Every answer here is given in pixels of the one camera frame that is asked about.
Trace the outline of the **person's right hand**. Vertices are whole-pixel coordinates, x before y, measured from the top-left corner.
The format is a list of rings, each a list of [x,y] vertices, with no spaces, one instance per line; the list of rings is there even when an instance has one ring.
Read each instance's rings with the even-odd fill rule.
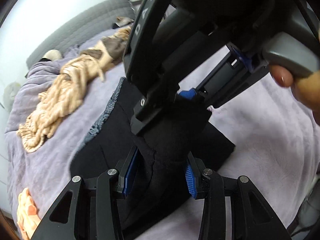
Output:
[[[314,72],[307,78],[297,78],[284,67],[269,66],[270,74],[275,82],[283,88],[291,88],[295,99],[312,110],[317,125],[320,122],[320,74]]]

